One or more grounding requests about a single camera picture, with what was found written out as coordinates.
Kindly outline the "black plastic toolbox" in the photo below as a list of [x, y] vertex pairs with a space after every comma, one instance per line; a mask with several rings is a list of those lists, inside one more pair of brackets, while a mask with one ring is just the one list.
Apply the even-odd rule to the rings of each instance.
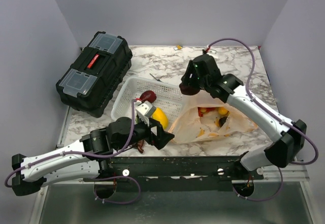
[[98, 31], [56, 83], [60, 100], [99, 118], [132, 66], [125, 38]]

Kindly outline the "yellow fake bell pepper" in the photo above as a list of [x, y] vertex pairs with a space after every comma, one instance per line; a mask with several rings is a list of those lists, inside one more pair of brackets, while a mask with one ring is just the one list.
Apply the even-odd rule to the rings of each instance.
[[168, 118], [161, 108], [157, 107], [154, 113], [152, 114], [151, 118], [157, 120], [162, 125], [164, 130], [168, 127]]

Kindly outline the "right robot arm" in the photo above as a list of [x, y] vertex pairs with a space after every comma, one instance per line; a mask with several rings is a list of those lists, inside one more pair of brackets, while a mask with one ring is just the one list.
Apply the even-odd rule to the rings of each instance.
[[236, 108], [256, 123], [271, 139], [272, 144], [249, 151], [234, 165], [234, 175], [245, 179], [260, 167], [275, 165], [285, 168], [292, 163], [304, 145], [301, 134], [306, 124], [276, 113], [260, 99], [250, 98], [243, 82], [233, 74], [222, 75], [213, 56], [203, 54], [188, 62], [181, 78], [181, 93], [195, 95], [206, 91], [212, 98]]

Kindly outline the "orange translucent plastic bag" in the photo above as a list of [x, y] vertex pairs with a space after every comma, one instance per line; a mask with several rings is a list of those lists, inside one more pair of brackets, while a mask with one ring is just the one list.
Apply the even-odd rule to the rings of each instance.
[[[216, 107], [214, 111], [198, 115], [198, 107]], [[224, 107], [229, 113], [223, 127], [218, 126], [218, 108]], [[169, 132], [174, 134], [173, 142], [176, 144], [196, 143], [203, 141], [219, 140], [234, 133], [247, 133], [257, 129], [257, 124], [245, 116], [242, 112], [228, 104], [202, 104], [190, 106], [172, 124]]]

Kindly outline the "dark maroon fake fruit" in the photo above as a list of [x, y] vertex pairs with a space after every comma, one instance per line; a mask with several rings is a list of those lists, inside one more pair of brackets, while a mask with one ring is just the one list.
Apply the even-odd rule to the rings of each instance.
[[184, 85], [183, 83], [179, 84], [180, 91], [183, 95], [193, 96], [200, 92], [199, 88], [192, 86]]

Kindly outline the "black mounting rail base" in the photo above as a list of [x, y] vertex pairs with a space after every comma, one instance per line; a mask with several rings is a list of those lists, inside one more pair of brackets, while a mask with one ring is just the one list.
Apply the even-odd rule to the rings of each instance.
[[117, 191], [231, 191], [233, 181], [262, 180], [237, 156], [114, 157], [100, 162], [97, 180], [117, 176]]

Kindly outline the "brown faucet tap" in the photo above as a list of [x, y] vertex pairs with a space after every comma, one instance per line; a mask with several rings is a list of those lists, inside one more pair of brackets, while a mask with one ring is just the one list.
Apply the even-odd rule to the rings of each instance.
[[139, 153], [143, 154], [143, 153], [144, 153], [144, 149], [143, 149], [143, 147], [144, 147], [144, 143], [145, 143], [144, 140], [140, 140], [140, 141], [138, 141], [137, 143], [135, 143], [135, 144], [133, 145], [133, 148], [137, 149], [137, 151], [138, 151]]

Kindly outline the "dark purple fake plum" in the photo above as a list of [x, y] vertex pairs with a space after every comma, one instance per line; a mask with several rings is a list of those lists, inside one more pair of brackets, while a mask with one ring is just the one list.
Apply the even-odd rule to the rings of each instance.
[[219, 120], [218, 120], [218, 126], [219, 127], [223, 127], [223, 125], [226, 123], [227, 119], [228, 119], [227, 116], [224, 116], [224, 117], [219, 118]]

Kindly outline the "red fake cherry bunch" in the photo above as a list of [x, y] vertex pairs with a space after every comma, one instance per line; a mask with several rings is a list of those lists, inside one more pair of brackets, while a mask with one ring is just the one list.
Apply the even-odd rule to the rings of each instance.
[[198, 115], [199, 117], [203, 117], [205, 114], [214, 111], [216, 109], [216, 107], [198, 107]]

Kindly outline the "aluminium rail extrusion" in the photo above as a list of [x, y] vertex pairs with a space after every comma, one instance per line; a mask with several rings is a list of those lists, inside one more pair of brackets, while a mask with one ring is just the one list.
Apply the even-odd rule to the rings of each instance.
[[[100, 177], [99, 173], [95, 171], [95, 166], [88, 164], [89, 170], [85, 169], [84, 166], [84, 164], [73, 165], [51, 172], [44, 176], [46, 182], [43, 183], [43, 186], [76, 179], [84, 182], [99, 182], [103, 180], [103, 177]], [[278, 169], [275, 166], [261, 167], [252, 172], [251, 175], [254, 181], [264, 179], [273, 182], [277, 180], [296, 182], [309, 181], [310, 179], [306, 168], [296, 165], [289, 165], [284, 169]]]

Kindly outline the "white plastic basket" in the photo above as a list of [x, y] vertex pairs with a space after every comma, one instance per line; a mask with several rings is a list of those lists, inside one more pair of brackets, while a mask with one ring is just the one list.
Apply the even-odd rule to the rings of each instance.
[[147, 90], [155, 92], [157, 99], [153, 104], [167, 116], [167, 130], [169, 130], [186, 104], [185, 96], [181, 94], [176, 85], [136, 76], [128, 77], [124, 82], [112, 107], [112, 120], [116, 121], [120, 117], [130, 118], [132, 116], [131, 100], [139, 98]]

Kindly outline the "red fake apple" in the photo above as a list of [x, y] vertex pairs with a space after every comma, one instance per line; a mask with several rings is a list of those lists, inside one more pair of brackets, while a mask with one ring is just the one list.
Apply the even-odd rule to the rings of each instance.
[[150, 103], [153, 103], [156, 101], [156, 99], [157, 96], [152, 90], [147, 90], [140, 95], [140, 100], [143, 102], [148, 101]]

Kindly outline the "yellow fake fruit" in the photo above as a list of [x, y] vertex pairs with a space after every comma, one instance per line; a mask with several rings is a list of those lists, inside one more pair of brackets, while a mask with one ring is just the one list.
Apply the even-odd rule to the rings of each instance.
[[218, 113], [221, 116], [226, 116], [226, 115], [228, 115], [229, 111], [224, 107], [219, 107], [218, 108]]

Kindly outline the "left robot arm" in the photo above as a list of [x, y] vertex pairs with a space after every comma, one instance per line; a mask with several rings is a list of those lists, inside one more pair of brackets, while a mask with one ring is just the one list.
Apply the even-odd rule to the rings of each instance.
[[146, 124], [121, 117], [66, 147], [33, 157], [12, 156], [14, 177], [9, 187], [16, 196], [27, 196], [59, 181], [77, 178], [106, 181], [114, 175], [112, 157], [142, 140], [161, 150], [174, 137], [155, 119]]

